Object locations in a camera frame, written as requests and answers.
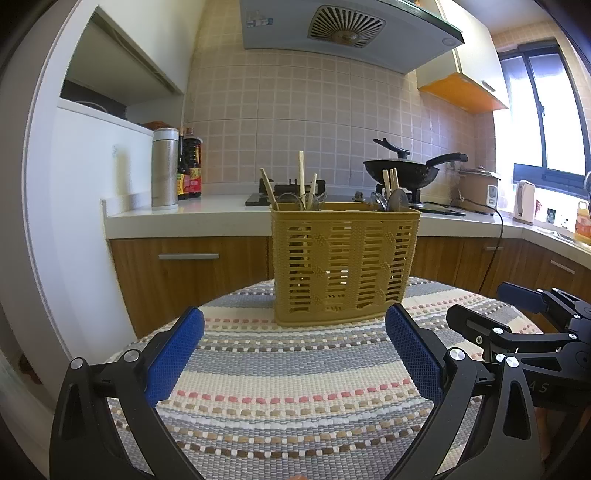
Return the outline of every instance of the stainless steel thermos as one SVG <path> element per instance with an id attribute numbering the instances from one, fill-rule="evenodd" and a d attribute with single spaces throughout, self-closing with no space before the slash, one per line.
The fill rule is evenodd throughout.
<path id="1" fill-rule="evenodd" d="M 152 140 L 152 210 L 178 208 L 178 130 L 159 128 Z"/>

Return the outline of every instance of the soy sauce bottle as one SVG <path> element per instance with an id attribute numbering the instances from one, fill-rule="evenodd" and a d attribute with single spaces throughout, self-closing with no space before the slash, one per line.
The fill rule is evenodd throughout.
<path id="1" fill-rule="evenodd" d="M 189 180 L 189 169 L 184 160 L 183 152 L 183 129 L 179 130 L 178 135 L 178 159 L 177 159 L 177 198 L 178 201 L 188 198 L 188 192 L 185 193 L 185 185 Z"/>
<path id="2" fill-rule="evenodd" d="M 193 134 L 193 129 L 188 127 L 184 140 L 183 152 L 187 167 L 189 168 L 190 186 L 189 197 L 201 196 L 201 144 L 203 141 Z"/>

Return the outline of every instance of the yellow plastic basket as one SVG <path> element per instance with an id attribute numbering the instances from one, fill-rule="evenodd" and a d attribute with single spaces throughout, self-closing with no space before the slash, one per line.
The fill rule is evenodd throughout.
<path id="1" fill-rule="evenodd" d="M 402 300 L 420 212 L 376 212 L 367 203 L 295 208 L 280 203 L 271 211 L 277 323 L 365 320 Z"/>

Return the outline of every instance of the blue gripper pad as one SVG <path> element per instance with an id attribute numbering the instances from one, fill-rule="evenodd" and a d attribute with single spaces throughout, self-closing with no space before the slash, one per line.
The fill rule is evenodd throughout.
<path id="1" fill-rule="evenodd" d="M 148 404 L 153 408 L 160 400 L 166 400 L 172 392 L 189 357 L 203 336 L 205 320 L 201 310 L 193 308 L 184 319 L 177 320 L 172 335 L 148 369 L 144 392 Z"/>
<path id="2" fill-rule="evenodd" d="M 500 301 L 531 313 L 545 312 L 547 308 L 544 297 L 539 291 L 530 290 L 509 282 L 503 282 L 499 285 L 496 289 L 496 295 Z"/>
<path id="3" fill-rule="evenodd" d="M 425 329 L 418 327 L 399 303 L 392 305 L 386 312 L 386 333 L 418 392 L 438 405 L 443 397 L 442 368 L 421 337 L 421 330 Z M 426 333 L 435 336 L 430 330 L 426 330 Z"/>

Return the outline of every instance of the beige wall tile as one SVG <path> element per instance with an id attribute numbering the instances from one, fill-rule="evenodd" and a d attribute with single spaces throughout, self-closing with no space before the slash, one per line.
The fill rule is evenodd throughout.
<path id="1" fill-rule="evenodd" d="M 328 184 L 373 187 L 363 161 L 392 155 L 374 138 L 425 161 L 449 151 L 473 157 L 472 115 L 417 90 L 403 76 L 359 61 L 286 50 L 244 50 L 238 0 L 209 0 L 203 14 L 185 123 L 203 138 L 203 180 L 252 181 L 265 167 L 275 181 L 306 176 Z M 440 170 L 426 193 L 444 200 L 453 175 Z"/>

